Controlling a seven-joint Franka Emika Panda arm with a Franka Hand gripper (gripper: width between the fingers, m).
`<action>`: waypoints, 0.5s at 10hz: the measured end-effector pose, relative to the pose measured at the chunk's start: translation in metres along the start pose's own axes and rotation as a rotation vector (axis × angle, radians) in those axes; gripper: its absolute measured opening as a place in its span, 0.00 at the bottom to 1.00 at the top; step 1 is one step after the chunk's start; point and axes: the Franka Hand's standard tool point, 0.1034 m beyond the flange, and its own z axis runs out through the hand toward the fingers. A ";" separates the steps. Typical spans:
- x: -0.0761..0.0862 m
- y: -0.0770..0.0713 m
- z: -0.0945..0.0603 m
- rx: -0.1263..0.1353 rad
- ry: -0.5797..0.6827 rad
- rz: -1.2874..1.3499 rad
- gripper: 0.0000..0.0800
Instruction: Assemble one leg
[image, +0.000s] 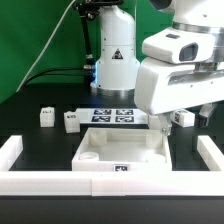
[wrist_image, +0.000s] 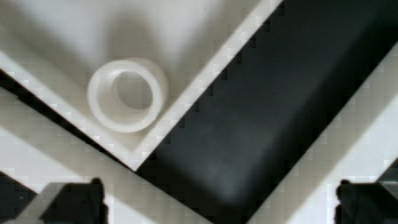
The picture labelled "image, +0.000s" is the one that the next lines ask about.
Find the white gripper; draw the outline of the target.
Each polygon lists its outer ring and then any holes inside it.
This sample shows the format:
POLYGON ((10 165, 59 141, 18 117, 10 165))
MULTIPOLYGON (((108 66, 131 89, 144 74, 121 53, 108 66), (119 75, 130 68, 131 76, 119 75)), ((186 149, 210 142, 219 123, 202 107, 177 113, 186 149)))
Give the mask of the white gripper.
POLYGON ((217 106, 212 102, 224 100, 224 66, 202 73, 194 68, 193 64, 173 65, 153 58, 144 59, 139 67, 135 105, 147 114, 159 114, 160 132, 165 136, 170 135, 172 128, 167 112, 204 104, 199 112, 199 126, 207 127, 217 106))

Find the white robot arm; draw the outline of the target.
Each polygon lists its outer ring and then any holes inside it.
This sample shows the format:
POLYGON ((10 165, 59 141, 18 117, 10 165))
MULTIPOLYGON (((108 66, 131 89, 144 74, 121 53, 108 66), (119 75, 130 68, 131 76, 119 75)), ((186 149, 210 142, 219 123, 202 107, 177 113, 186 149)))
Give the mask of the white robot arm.
POLYGON ((134 95, 143 112, 157 115, 168 135, 171 114, 199 106, 207 119, 224 100, 224 0, 149 0, 173 15, 172 25, 143 41, 135 54, 135 21, 115 2, 100 9, 101 56, 96 62, 98 94, 134 95))

